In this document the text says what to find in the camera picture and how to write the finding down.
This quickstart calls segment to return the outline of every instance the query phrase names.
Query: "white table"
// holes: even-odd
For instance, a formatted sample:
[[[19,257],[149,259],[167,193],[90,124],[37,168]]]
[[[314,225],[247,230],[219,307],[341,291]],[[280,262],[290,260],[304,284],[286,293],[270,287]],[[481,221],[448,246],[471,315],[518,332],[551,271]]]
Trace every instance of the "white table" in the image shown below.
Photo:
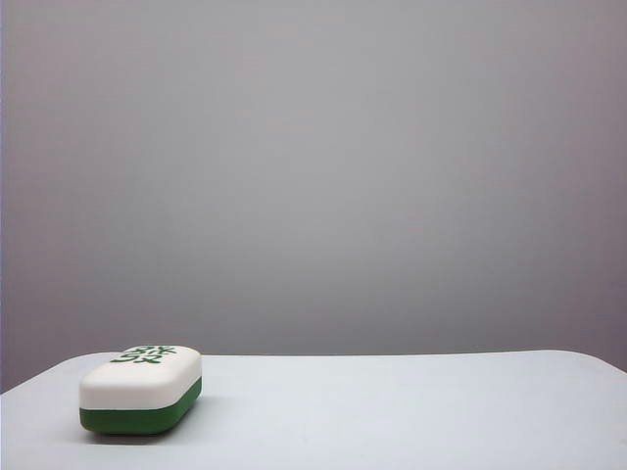
[[[576,352],[204,356],[177,427],[107,437],[78,423],[62,362],[2,396],[2,468],[627,469],[627,374]]]

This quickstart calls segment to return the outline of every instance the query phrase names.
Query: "gray wall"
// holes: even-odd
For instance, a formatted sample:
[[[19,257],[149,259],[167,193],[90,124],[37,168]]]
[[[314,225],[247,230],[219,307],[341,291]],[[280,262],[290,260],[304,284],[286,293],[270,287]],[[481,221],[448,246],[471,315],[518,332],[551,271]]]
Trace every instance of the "gray wall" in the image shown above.
[[[627,2],[5,1],[4,388],[82,353],[627,368]]]

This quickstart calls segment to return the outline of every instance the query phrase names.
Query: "rounded rectangular block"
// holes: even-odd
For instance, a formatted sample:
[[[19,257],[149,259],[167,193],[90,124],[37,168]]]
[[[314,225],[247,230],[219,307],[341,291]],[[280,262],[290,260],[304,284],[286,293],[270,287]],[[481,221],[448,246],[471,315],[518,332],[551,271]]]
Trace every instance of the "rounded rectangular block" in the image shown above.
[[[156,434],[200,395],[201,356],[184,346],[138,346],[80,382],[80,423],[106,434]]]

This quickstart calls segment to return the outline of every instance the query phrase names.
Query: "green bottom layer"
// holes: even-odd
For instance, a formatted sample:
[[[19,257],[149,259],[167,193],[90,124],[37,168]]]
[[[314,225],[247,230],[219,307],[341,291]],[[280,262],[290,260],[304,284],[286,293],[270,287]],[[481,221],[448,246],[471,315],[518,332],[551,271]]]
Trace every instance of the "green bottom layer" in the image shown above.
[[[175,404],[157,409],[80,409],[80,424],[103,434],[157,434],[174,426],[200,395],[199,378]]]

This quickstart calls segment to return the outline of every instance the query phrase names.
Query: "green printed symbol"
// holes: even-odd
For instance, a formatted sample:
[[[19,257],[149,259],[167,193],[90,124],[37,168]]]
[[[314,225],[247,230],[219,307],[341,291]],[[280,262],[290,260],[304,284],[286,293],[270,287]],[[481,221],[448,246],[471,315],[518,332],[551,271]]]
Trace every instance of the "green printed symbol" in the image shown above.
[[[148,362],[149,364],[161,363],[159,359],[167,354],[176,354],[174,346],[140,346],[113,359],[111,362]]]

